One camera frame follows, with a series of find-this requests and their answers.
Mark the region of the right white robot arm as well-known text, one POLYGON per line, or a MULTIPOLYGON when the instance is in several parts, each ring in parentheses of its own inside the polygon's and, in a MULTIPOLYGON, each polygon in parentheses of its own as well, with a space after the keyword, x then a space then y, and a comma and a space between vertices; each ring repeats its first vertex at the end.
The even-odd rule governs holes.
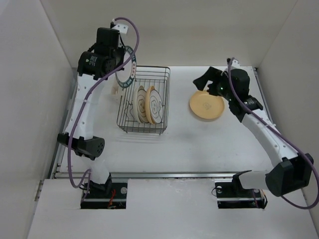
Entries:
POLYGON ((294 148, 277 134, 263 106, 249 94, 250 77, 242 69, 229 73, 213 67, 193 81, 200 91, 206 90, 213 96, 227 100, 230 111, 251 131, 266 151, 273 169, 271 171, 243 171, 233 176, 231 191, 243 196, 249 189, 268 190, 280 197, 308 186, 313 159, 306 162, 294 148))

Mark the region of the white plate green lettered rim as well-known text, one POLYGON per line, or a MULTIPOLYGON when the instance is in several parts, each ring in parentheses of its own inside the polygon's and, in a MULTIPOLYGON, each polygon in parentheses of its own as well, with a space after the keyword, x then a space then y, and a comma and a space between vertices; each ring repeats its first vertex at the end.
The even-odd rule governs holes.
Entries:
POLYGON ((123 89, 128 88, 135 79, 136 70, 137 59, 135 54, 133 54, 127 65, 125 65, 122 70, 115 73, 115 79, 118 85, 123 89))

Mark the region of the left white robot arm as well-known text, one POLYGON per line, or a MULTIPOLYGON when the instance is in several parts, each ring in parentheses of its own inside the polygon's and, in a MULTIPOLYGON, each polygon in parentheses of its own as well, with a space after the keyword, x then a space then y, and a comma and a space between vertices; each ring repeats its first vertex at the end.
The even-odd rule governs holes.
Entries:
POLYGON ((121 41, 121 32, 115 27, 100 27, 96 42, 84 51, 78 61, 77 89, 69 123, 57 141, 67 149, 68 174, 71 185, 87 193, 96 193, 104 198, 112 190, 112 177, 106 163, 100 160, 105 140, 93 133, 96 109, 105 81, 125 66, 126 49, 121 41), (79 183, 73 179, 72 156, 84 158, 87 170, 79 183))

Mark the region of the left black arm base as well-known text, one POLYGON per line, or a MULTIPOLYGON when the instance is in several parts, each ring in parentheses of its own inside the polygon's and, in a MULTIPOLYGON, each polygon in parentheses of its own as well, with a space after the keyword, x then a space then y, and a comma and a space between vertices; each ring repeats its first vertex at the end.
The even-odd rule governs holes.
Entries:
POLYGON ((88 183, 82 185, 81 189, 81 209, 126 209, 128 181, 116 180, 107 185, 106 191, 102 191, 94 186, 90 181, 89 190, 88 183))

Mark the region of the yellow plate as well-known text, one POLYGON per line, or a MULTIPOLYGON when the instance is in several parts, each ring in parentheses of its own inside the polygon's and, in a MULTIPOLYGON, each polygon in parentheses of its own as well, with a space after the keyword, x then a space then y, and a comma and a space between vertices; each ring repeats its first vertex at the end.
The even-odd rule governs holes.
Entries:
POLYGON ((224 100, 220 96, 210 95, 206 91, 196 91, 189 100, 192 112, 206 120, 220 117, 225 109, 224 100))

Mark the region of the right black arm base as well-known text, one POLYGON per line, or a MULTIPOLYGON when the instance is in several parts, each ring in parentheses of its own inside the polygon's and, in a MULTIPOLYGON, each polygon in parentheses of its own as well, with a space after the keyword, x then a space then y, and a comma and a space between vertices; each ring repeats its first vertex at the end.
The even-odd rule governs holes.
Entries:
POLYGON ((231 181, 216 181, 215 195, 218 209, 265 209, 268 199, 259 189, 236 188, 231 181))

